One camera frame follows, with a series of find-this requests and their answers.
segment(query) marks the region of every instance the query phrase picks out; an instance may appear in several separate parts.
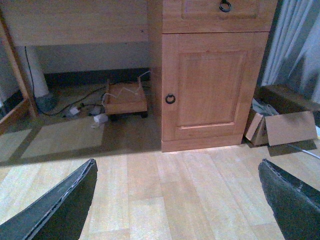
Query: wooden stand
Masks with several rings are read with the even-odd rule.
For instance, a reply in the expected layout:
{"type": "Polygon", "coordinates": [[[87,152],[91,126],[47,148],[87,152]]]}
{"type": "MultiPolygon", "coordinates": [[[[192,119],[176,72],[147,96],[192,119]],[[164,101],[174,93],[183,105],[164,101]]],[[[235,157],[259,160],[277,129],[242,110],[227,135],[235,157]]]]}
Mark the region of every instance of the wooden stand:
{"type": "Polygon", "coordinates": [[[144,90],[141,87],[137,91],[138,88],[138,82],[109,84],[106,93],[117,96],[117,98],[115,98],[107,95],[104,100],[105,113],[110,117],[111,121],[116,120],[116,115],[118,114],[140,113],[142,118],[148,116],[144,90]]]}
{"type": "Polygon", "coordinates": [[[38,110],[36,102],[33,98],[32,91],[27,82],[26,76],[23,74],[23,68],[20,63],[18,54],[15,50],[14,43],[9,34],[9,30],[0,10],[0,39],[1,43],[7,54],[7,58],[11,64],[13,74],[19,85],[20,91],[23,96],[21,101],[14,109],[12,109],[4,118],[0,120],[0,135],[5,133],[10,125],[22,118],[27,112],[30,113],[32,118],[38,117],[38,110]]]}

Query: curtain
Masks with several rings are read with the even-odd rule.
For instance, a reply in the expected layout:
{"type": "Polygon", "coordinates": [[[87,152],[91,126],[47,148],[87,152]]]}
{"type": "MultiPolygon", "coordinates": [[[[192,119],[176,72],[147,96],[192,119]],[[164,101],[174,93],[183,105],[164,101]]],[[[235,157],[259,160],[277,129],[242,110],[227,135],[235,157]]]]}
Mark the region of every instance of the curtain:
{"type": "Polygon", "coordinates": [[[279,7],[258,84],[285,84],[320,103],[320,1],[282,0],[279,7]]]}

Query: raised panel door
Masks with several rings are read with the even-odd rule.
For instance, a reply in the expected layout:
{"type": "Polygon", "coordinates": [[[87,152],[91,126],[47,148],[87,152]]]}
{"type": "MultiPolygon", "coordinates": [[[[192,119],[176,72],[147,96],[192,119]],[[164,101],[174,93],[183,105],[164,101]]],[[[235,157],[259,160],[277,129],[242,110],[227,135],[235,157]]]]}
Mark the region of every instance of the raised panel door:
{"type": "Polygon", "coordinates": [[[243,134],[267,38],[264,32],[164,34],[162,141],[243,134]],[[168,94],[174,103],[166,103],[168,94]]]}

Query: cardboard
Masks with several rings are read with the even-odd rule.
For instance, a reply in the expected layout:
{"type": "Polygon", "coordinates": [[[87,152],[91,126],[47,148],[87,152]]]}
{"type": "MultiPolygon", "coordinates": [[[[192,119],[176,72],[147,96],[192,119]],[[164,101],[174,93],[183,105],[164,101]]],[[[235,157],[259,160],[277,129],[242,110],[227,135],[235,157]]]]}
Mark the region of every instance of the cardboard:
{"type": "Polygon", "coordinates": [[[311,111],[265,117],[270,146],[317,138],[314,115],[311,111]]]}
{"type": "Polygon", "coordinates": [[[319,104],[301,100],[299,94],[295,97],[282,85],[265,86],[258,92],[256,97],[262,96],[265,103],[271,104],[281,114],[264,117],[250,110],[244,135],[253,145],[275,146],[317,138],[312,111],[317,110],[319,104]]]}

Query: drawer handle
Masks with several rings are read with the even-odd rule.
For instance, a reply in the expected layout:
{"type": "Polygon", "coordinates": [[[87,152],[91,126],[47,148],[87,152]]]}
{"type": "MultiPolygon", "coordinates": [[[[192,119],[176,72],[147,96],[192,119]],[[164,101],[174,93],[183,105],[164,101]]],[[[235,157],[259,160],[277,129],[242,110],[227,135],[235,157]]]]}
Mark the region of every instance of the drawer handle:
{"type": "Polygon", "coordinates": [[[174,104],[176,101],[176,97],[175,95],[173,95],[172,93],[169,93],[166,97],[165,97],[165,102],[167,104],[174,104]]]}
{"type": "Polygon", "coordinates": [[[228,13],[232,9],[231,3],[228,2],[227,0],[222,0],[219,5],[219,9],[224,13],[228,13]]]}

